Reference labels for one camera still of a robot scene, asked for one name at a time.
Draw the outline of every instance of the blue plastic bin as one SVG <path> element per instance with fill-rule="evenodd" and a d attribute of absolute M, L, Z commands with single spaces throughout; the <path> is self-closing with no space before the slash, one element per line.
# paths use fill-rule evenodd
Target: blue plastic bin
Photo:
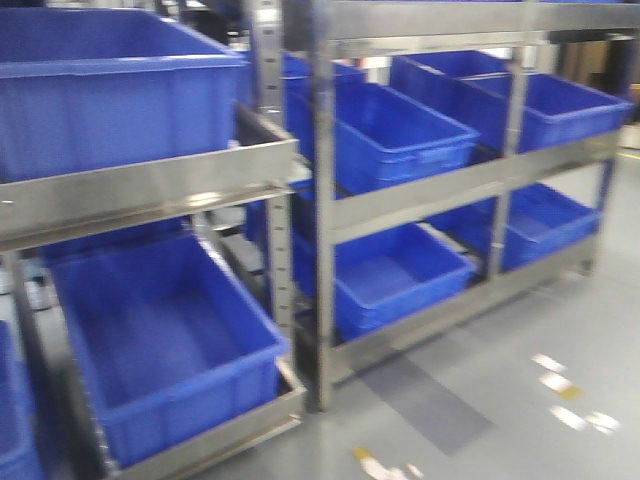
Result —
<path fill-rule="evenodd" d="M 294 233 L 294 276 L 315 290 L 316 252 Z M 351 340 L 462 291 L 475 267 L 416 224 L 336 246 L 336 325 Z"/>
<path fill-rule="evenodd" d="M 11 334 L 0 322 L 0 478 L 43 480 L 31 432 L 29 385 L 18 363 Z"/>
<path fill-rule="evenodd" d="M 467 108 L 458 106 L 460 121 L 476 126 L 481 133 L 488 128 L 504 131 L 511 91 L 511 76 L 473 78 L 465 81 Z M 620 128 L 632 104 L 593 88 L 578 85 L 553 75 L 533 74 L 525 102 L 520 152 L 560 145 Z M 500 143 L 503 135 L 491 132 Z"/>
<path fill-rule="evenodd" d="M 54 265 L 96 417 L 132 465 L 272 400 L 285 339 L 215 252 L 180 234 Z"/>
<path fill-rule="evenodd" d="M 503 73 L 453 78 L 412 56 L 394 59 L 391 86 L 476 129 L 480 142 L 502 151 L 511 91 Z M 519 151 L 559 145 L 620 128 L 629 102 L 552 75 L 532 74 Z"/>
<path fill-rule="evenodd" d="M 434 215 L 428 221 L 486 256 L 494 205 L 494 199 L 483 200 Z M 597 210 L 541 183 L 516 190 L 511 198 L 502 267 L 512 270 L 578 242 L 594 233 L 599 221 Z"/>
<path fill-rule="evenodd" d="M 240 81 L 240 99 L 243 103 L 253 106 L 251 92 L 251 52 L 244 52 L 249 62 L 243 69 Z M 300 58 L 289 53 L 282 57 L 282 80 L 284 83 L 284 112 L 285 125 L 299 140 L 298 148 L 305 157 L 313 158 L 314 132 L 312 128 L 311 112 L 306 107 L 311 96 L 311 66 Z M 364 70 L 334 62 L 334 82 L 336 85 L 362 84 L 366 80 Z"/>
<path fill-rule="evenodd" d="M 52 243 L 40 251 L 47 265 L 68 260 L 75 256 L 100 253 L 100 250 L 133 246 L 136 243 L 173 235 L 185 228 L 181 218 L 171 218 L 134 227 L 120 228 L 111 232 Z"/>
<path fill-rule="evenodd" d="M 242 59 L 142 10 L 0 10 L 0 177 L 227 148 Z"/>
<path fill-rule="evenodd" d="M 478 134 L 390 88 L 336 89 L 336 177 L 352 193 L 463 167 Z"/>
<path fill-rule="evenodd" d="M 431 69 L 451 78 L 466 78 L 509 71 L 504 60 L 477 50 L 418 53 L 393 57 L 390 82 L 405 80 L 404 75 L 406 75 L 406 80 L 411 81 L 413 69 L 410 67 Z"/>
<path fill-rule="evenodd" d="M 398 55 L 391 61 L 389 86 L 451 116 L 460 94 L 451 79 L 506 72 L 503 60 L 476 50 Z"/>

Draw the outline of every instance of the yellow floor tape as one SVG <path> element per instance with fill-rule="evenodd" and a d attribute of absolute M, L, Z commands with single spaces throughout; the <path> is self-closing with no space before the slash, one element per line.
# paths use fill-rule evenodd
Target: yellow floor tape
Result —
<path fill-rule="evenodd" d="M 640 160 L 640 155 L 632 155 L 631 153 L 619 153 L 618 155 L 625 158 L 633 158 L 635 160 Z"/>

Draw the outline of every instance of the metal rack leg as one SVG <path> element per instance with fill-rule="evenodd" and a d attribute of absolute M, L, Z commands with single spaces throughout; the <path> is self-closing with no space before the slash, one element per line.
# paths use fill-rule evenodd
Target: metal rack leg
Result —
<path fill-rule="evenodd" d="M 282 115 L 282 9 L 280 0 L 244 0 L 251 25 L 254 98 L 258 112 L 278 125 Z"/>
<path fill-rule="evenodd" d="M 600 184 L 598 186 L 598 193 L 596 199 L 596 208 L 600 211 L 600 226 L 598 228 L 598 235 L 602 231 L 602 225 L 605 220 L 607 204 L 609 201 L 609 193 L 611 191 L 611 185 L 616 171 L 616 159 L 607 160 L 602 164 L 602 175 L 600 177 Z M 595 258 L 590 258 L 580 263 L 579 272 L 583 275 L 591 275 L 593 273 Z"/>
<path fill-rule="evenodd" d="M 293 295 L 291 282 L 291 227 L 289 198 L 281 195 L 266 201 L 269 236 L 269 288 L 273 318 L 291 342 L 290 365 L 295 358 Z"/>
<path fill-rule="evenodd" d="M 513 80 L 511 83 L 509 115 L 507 117 L 507 132 L 505 136 L 505 157 L 512 157 L 515 155 L 518 152 L 518 145 L 520 144 L 522 115 L 524 112 L 524 102 L 528 84 L 527 76 L 524 72 L 525 54 L 525 46 L 513 49 L 511 65 Z M 506 171 L 503 173 L 505 180 L 509 179 L 511 175 L 510 170 L 509 164 L 507 164 Z M 504 189 L 497 199 L 494 212 L 491 249 L 489 251 L 489 261 L 487 265 L 487 276 L 489 279 L 495 278 L 500 273 L 510 204 L 511 192 Z"/>
<path fill-rule="evenodd" d="M 331 405 L 333 380 L 331 356 L 334 332 L 334 271 L 335 257 L 331 238 L 334 208 L 334 138 L 335 92 L 333 65 L 328 33 L 331 18 L 330 0 L 312 0 L 311 4 L 311 64 L 313 70 L 313 125 L 316 134 L 314 178 L 317 222 L 317 325 L 318 325 L 318 406 L 327 410 Z"/>

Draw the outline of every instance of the gray epoxy floor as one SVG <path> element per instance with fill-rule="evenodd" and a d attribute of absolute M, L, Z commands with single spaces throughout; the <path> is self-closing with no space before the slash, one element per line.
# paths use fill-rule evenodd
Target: gray epoxy floor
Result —
<path fill-rule="evenodd" d="M 587 201 L 593 174 L 552 183 Z M 415 464 L 426 479 L 638 480 L 638 203 L 640 159 L 623 157 L 591 277 L 567 273 L 385 364 L 384 375 L 402 377 L 402 398 L 373 370 L 338 387 L 329 412 L 307 415 L 301 427 L 194 478 L 365 479 L 351 454 L 364 446 L 387 466 Z M 10 310 L 0 299 L 0 315 Z M 43 318 L 41 327 L 60 335 L 58 322 Z M 61 351 L 49 353 L 63 360 Z M 542 386 L 535 353 L 567 365 L 564 375 L 582 394 L 565 401 Z M 611 436 L 574 431 L 549 413 L 553 405 L 580 415 L 599 410 L 622 427 Z M 438 419 L 421 417 L 434 411 Z"/>

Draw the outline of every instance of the stainless steel shelving rack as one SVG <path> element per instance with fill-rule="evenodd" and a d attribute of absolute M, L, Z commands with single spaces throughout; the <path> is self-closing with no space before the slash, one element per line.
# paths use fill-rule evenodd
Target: stainless steel shelving rack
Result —
<path fill-rule="evenodd" d="M 257 9 L 270 2 L 260 0 Z M 257 21 L 264 29 L 262 34 L 272 37 L 279 16 L 258 16 Z M 269 40 L 274 53 L 268 58 L 277 61 L 268 63 L 278 68 L 280 48 L 276 41 Z M 64 394 L 64 389 L 52 386 L 51 372 L 47 371 L 43 350 L 46 339 L 41 338 L 29 306 L 19 251 L 82 235 L 266 200 L 270 251 L 266 274 L 270 280 L 273 317 L 291 344 L 295 344 L 290 308 L 290 191 L 286 178 L 296 155 L 297 140 L 277 125 L 281 104 L 279 77 L 279 73 L 271 77 L 265 74 L 256 87 L 263 106 L 259 111 L 264 115 L 238 107 L 236 130 L 241 147 L 0 185 L 0 253 L 13 274 L 18 325 L 30 375 L 38 390 L 47 386 L 46 391 L 38 392 L 46 395 L 39 396 L 39 401 L 52 401 L 52 397 Z M 207 235 L 210 229 L 202 232 Z M 71 363 L 69 373 L 74 385 L 71 394 L 76 400 L 79 395 L 80 408 L 84 410 L 80 420 L 88 424 L 89 441 L 100 459 L 102 472 L 97 478 L 185 478 L 301 423 L 306 389 L 296 376 L 294 356 L 288 355 L 278 360 L 281 386 L 274 401 L 132 467 L 120 469 L 110 456 L 103 432 L 86 402 L 77 365 Z M 61 478 L 69 480 L 68 475 Z"/>
<path fill-rule="evenodd" d="M 603 209 L 614 170 L 619 132 L 516 154 L 526 92 L 525 53 L 547 43 L 634 40 L 640 5 L 524 1 L 402 2 L 286 0 L 285 47 L 307 52 L 313 65 L 317 199 L 316 325 L 301 338 L 317 365 L 320 408 L 331 404 L 335 383 L 427 337 L 582 265 L 590 269 L 598 235 L 539 262 L 500 271 L 511 191 L 553 174 L 604 165 L 597 205 Z M 502 159 L 362 195 L 334 200 L 333 59 L 425 51 L 513 48 L 514 82 Z M 428 214 L 497 197 L 492 247 L 484 281 L 461 295 L 365 337 L 340 344 L 334 333 L 334 246 Z"/>

